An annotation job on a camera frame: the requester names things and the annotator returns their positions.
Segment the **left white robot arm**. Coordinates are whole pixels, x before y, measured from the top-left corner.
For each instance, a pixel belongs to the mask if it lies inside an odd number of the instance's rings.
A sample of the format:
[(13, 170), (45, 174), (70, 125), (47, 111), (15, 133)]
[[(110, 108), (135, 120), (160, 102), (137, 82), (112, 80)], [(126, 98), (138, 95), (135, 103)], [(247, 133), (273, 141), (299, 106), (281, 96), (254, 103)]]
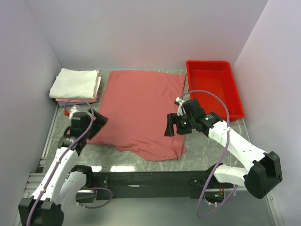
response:
[(74, 106), (65, 111), (71, 121), (60, 138), (55, 157), (43, 180), (29, 198), (18, 205), (23, 226), (60, 226), (64, 211), (76, 201), (80, 189), (94, 190), (94, 175), (90, 166), (77, 165), (79, 156), (107, 123), (108, 118), (94, 109), (79, 111)]

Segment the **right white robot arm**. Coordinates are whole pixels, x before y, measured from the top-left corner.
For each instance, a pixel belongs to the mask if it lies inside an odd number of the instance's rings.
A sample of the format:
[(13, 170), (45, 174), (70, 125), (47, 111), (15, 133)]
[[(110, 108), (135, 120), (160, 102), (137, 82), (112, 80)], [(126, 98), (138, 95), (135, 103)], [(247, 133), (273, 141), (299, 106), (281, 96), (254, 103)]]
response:
[(167, 116), (166, 137), (186, 135), (195, 129), (218, 142), (243, 165), (231, 167), (218, 161), (209, 170), (206, 186), (217, 188), (224, 183), (243, 186), (252, 196), (262, 199), (283, 180), (280, 158), (275, 152), (268, 153), (251, 144), (219, 115), (205, 113), (196, 99), (184, 101), (177, 97), (175, 104), (177, 112)]

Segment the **pink red t shirt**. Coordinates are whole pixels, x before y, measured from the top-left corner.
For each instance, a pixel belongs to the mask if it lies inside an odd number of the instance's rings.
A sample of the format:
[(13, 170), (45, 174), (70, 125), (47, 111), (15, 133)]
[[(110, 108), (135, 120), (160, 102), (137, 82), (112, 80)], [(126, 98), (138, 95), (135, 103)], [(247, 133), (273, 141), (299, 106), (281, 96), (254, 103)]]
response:
[(98, 112), (105, 126), (89, 141), (133, 152), (147, 161), (181, 158), (185, 137), (164, 135), (167, 115), (183, 94), (185, 75), (146, 70), (111, 71)]

